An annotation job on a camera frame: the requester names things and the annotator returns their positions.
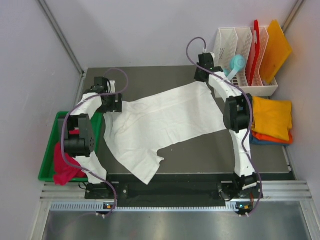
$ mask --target yellow board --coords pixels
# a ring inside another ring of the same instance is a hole
[[[291,54],[292,48],[277,20],[271,22],[267,31],[269,41],[260,67],[260,76],[265,83],[270,84]]]

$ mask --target yellow folded shirt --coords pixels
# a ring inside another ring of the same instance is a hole
[[[291,101],[276,101],[253,97],[253,124],[251,129],[277,139],[289,141],[292,129]]]

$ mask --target blue folded cloth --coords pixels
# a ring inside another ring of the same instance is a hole
[[[250,143],[254,144],[254,145],[279,145],[279,146],[289,146],[290,145],[290,144],[273,142],[273,141],[259,140],[256,137],[254,137],[251,132],[250,132]]]

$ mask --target folded clothing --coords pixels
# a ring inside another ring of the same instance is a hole
[[[252,133],[252,136],[255,137],[256,139],[258,140],[261,140],[261,141],[268,141],[268,142],[274,142],[274,143],[279,143],[279,144],[292,144],[294,142],[294,139],[290,133],[290,131],[288,132],[289,134],[289,141],[284,141],[284,140],[281,140],[281,139],[278,139],[278,138],[275,138],[275,137],[272,137],[272,136],[268,136],[268,135],[265,135],[265,134],[261,134],[261,133],[257,133],[255,131],[251,131]]]
[[[250,133],[250,143],[254,144],[254,145],[279,145],[279,146],[289,146],[290,145],[288,143],[259,140],[253,136],[252,132]]]
[[[123,101],[122,111],[104,115],[104,139],[115,159],[145,184],[164,159],[157,155],[159,149],[226,129],[204,82]]]
[[[72,157],[70,157],[67,153],[65,154],[65,156],[71,164],[80,167],[79,163]],[[56,174],[53,175],[53,181],[56,185],[63,186],[70,182],[70,180],[73,178],[84,178],[86,176],[86,174],[82,172],[81,169],[66,164],[62,157],[60,142],[58,142],[54,147],[53,164],[54,171],[56,172]]]
[[[253,97],[253,124],[251,129],[259,134],[289,141],[292,129],[291,101],[277,101]]]

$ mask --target white cloth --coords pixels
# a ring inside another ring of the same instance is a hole
[[[157,156],[159,149],[226,129],[211,90],[203,82],[124,101],[122,112],[104,115],[104,139],[115,159],[145,184],[164,159]]]

